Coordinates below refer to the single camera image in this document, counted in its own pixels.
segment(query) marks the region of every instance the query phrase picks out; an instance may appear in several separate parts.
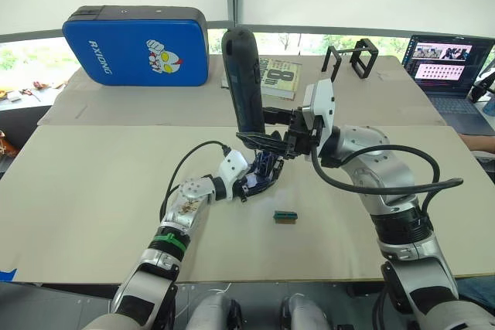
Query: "laptop screen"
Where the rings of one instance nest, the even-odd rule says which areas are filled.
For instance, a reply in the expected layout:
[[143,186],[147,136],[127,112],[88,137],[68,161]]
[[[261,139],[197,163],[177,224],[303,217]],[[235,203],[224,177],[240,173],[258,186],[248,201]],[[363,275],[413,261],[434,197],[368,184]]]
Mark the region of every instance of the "laptop screen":
[[425,92],[465,97],[494,42],[482,38],[413,35],[402,65]]

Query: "white table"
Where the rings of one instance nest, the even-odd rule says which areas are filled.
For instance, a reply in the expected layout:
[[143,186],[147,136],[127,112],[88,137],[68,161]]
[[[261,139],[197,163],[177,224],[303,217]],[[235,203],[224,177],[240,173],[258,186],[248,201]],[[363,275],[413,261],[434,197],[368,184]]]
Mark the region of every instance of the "white table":
[[[302,64],[295,100],[263,96],[265,107],[302,105],[306,86],[331,74],[321,73],[323,56],[271,56]],[[201,87],[106,87],[78,70],[39,124],[62,125],[237,125],[230,92],[221,89],[222,56],[210,56],[210,77]],[[362,80],[344,57],[333,85],[338,125],[445,125],[396,57],[379,56]]]
[[[495,187],[450,127],[382,127],[394,143],[433,155],[442,179],[464,185],[441,192],[430,215],[455,275],[495,272]],[[54,126],[35,134],[0,181],[0,270],[16,281],[119,283],[151,241],[159,205],[178,160],[217,139],[252,156],[236,128]],[[418,183],[427,164],[401,155]],[[188,160],[178,179],[216,169],[219,148]],[[338,169],[332,176],[349,182]],[[299,214],[274,224],[275,209]],[[320,180],[304,158],[286,162],[277,184],[246,203],[210,207],[188,249],[180,281],[368,280],[384,259],[357,195]]]

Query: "blue tape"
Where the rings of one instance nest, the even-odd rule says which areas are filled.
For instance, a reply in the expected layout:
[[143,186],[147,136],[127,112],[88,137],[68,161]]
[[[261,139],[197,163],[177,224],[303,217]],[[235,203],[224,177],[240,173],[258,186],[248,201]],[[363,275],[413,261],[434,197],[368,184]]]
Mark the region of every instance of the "blue tape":
[[17,268],[10,272],[0,271],[0,281],[12,281],[14,279],[15,272],[17,272]]

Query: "green cable tie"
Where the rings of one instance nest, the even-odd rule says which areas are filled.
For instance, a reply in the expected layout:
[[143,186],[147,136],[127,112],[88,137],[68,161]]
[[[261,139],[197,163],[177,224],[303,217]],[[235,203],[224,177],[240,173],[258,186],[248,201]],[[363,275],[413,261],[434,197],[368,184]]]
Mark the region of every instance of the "green cable tie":
[[159,240],[159,241],[166,241],[167,243],[172,243],[179,249],[181,249],[184,253],[186,252],[186,245],[181,243],[176,239],[176,235],[174,235],[172,232],[167,233],[166,235],[158,235],[155,236],[153,239],[154,241]]

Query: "book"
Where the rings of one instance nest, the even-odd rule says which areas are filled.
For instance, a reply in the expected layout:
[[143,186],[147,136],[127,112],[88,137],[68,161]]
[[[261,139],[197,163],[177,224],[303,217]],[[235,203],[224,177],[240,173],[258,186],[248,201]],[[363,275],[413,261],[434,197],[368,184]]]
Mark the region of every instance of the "book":
[[[294,100],[301,76],[301,64],[273,58],[260,58],[261,94]],[[222,87],[228,88],[227,77]]]

